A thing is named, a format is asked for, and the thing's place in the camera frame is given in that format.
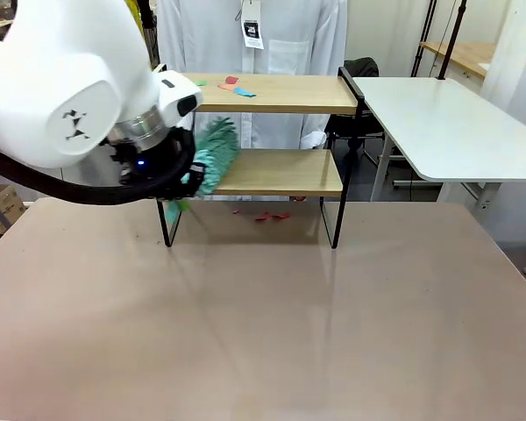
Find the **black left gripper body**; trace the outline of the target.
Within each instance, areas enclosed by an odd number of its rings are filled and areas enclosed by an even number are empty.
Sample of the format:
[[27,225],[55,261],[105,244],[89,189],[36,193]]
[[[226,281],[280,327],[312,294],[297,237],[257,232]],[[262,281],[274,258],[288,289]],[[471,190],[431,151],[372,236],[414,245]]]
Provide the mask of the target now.
[[110,157],[119,165],[119,183],[130,186],[175,171],[185,175],[186,166],[181,159],[185,138],[185,130],[170,130],[159,144],[146,150],[129,139],[108,139],[108,145],[114,150]]

